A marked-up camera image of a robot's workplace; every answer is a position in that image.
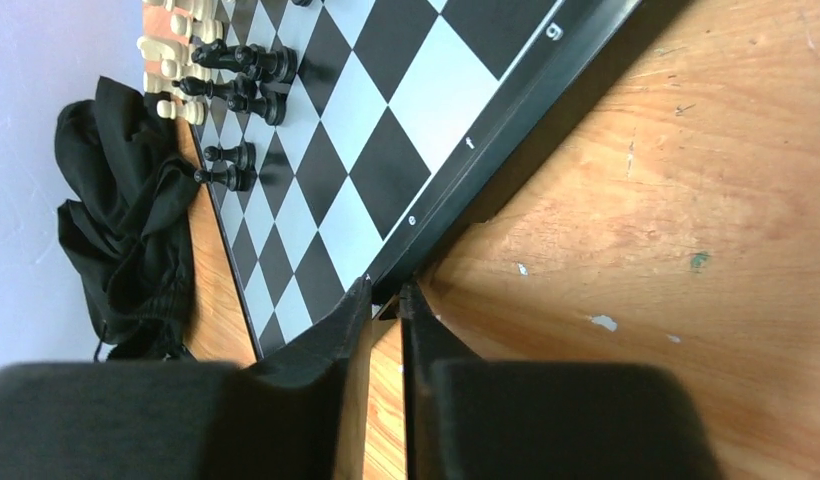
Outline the white pawn piece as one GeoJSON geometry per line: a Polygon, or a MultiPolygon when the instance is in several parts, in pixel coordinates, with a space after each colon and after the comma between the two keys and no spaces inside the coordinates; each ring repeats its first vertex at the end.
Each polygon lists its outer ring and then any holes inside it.
{"type": "Polygon", "coordinates": [[[177,103],[171,100],[159,100],[156,104],[157,114],[164,119],[182,119],[191,125],[202,125],[207,117],[206,106],[199,101],[177,103]]]}

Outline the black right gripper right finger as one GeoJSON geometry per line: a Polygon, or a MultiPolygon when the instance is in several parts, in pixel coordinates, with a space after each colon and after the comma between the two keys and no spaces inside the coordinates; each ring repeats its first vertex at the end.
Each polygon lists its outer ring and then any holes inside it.
{"type": "Polygon", "coordinates": [[[687,390],[619,362],[489,360],[404,285],[406,472],[411,479],[720,479],[687,390]]]}

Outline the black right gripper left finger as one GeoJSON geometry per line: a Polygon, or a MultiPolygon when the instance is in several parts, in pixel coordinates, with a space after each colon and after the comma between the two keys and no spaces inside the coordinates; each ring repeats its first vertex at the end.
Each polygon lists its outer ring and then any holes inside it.
{"type": "Polygon", "coordinates": [[[261,361],[0,370],[0,479],[359,479],[372,283],[261,361]]]}

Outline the black and white chessboard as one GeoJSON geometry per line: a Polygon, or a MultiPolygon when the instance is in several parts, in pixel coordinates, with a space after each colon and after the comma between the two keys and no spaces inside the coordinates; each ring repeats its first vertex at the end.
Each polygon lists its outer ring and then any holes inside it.
{"type": "Polygon", "coordinates": [[[206,185],[261,358],[321,320],[360,276],[386,304],[600,52],[651,1],[218,1],[228,45],[285,46],[278,126],[229,110],[242,73],[194,128],[256,148],[250,191],[206,185]]]}

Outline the black pawn piece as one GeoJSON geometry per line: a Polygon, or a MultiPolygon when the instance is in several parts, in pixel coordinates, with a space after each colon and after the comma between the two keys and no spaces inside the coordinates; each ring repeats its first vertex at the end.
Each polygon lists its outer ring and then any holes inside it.
{"type": "Polygon", "coordinates": [[[232,192],[250,191],[254,185],[254,178],[250,171],[235,166],[228,166],[224,170],[198,169],[193,179],[200,185],[218,184],[232,192]]]}
{"type": "Polygon", "coordinates": [[[253,143],[247,141],[229,148],[207,146],[202,153],[208,162],[227,162],[241,170],[253,168],[256,162],[256,148],[253,143]]]}
{"type": "Polygon", "coordinates": [[[256,98],[234,94],[227,99],[227,107],[237,113],[254,114],[270,126],[278,126],[286,117],[286,97],[274,91],[256,98]]]}

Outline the black cloth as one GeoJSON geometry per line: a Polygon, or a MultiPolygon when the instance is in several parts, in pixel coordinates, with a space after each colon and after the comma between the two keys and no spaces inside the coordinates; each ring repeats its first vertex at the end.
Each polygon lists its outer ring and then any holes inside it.
{"type": "Polygon", "coordinates": [[[55,160],[74,192],[57,210],[58,241],[109,360],[181,357],[193,315],[199,185],[158,102],[102,76],[57,118],[55,160]]]}

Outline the black knight piece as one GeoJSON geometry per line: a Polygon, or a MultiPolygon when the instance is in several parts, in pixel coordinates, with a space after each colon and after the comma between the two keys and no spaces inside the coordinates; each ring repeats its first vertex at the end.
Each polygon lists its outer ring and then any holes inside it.
{"type": "Polygon", "coordinates": [[[243,73],[267,83],[290,84],[298,69],[297,53],[289,47],[267,50],[256,44],[228,45],[221,39],[196,47],[190,58],[205,68],[243,73]]]}

